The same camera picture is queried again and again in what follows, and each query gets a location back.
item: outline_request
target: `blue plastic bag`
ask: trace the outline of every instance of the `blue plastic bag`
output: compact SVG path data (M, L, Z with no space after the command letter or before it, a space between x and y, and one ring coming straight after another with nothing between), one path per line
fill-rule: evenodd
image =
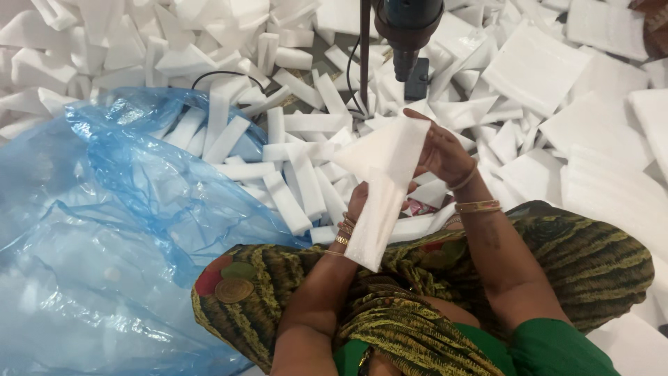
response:
M122 88L0 148L4 375L250 367L194 322L190 287L235 244L310 244L214 167L148 135L184 106L208 110L207 97Z

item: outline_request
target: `white foam pile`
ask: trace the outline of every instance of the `white foam pile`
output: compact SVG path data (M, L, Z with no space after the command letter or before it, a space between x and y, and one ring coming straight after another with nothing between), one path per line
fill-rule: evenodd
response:
M59 116L63 104L119 86L189 88L214 70L247 74L264 88L273 80L282 88L265 96L246 76L210 76L198 87L210 90L207 127L200 129L205 114L190 110L170 134L156 136L213 164L293 234L310 230L314 242L333 241L353 188L371 182L360 219L365 235L351 241L349 257L373 268L386 243L432 233L453 212L449 205L397 221L405 170L426 131L426 123L403 117L412 108L477 150L504 209L544 200L618 226L650 249L657 275L644 308L592 338L614 349L623 375L665 374L647 357L620 360L627 347L652 359L668 347L654 330L668 322L668 60L648 60L644 15L625 9L627 2L446 0L448 12L420 52L430 59L428 97L404 100L381 41L370 51L365 116L355 117L354 103L339 94L347 91L345 74L332 81L313 70L310 86L283 68L309 71L313 56L300 48L317 34L332 45L326 58L345 71L349 50L334 38L359 34L357 0L32 2L0 29L0 140ZM563 11L567 24L557 20ZM377 38L373 20L371 28ZM358 64L349 75L358 90ZM290 94L313 113L284 114L278 105ZM230 156L249 123L227 124L229 105L249 105L242 109L249 117L267 112L263 162ZM430 174L415 181L410 198L440 209L444 182ZM644 344L627 338L635 332L629 325L657 344L638 350Z

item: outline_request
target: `green sleeve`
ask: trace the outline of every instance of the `green sleeve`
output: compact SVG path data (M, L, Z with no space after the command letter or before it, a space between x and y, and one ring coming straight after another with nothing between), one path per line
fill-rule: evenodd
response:
M619 376L613 362L561 320L534 318L515 329L510 356L519 376Z

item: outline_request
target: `green blouse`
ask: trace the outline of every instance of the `green blouse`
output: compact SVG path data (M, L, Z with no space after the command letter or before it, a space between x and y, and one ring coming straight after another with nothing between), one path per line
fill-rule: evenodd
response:
M473 326L455 323L506 376L619 376L613 362L582 333L561 320L534 318L515 329L510 347ZM357 376L369 345L352 340L334 354L340 376Z

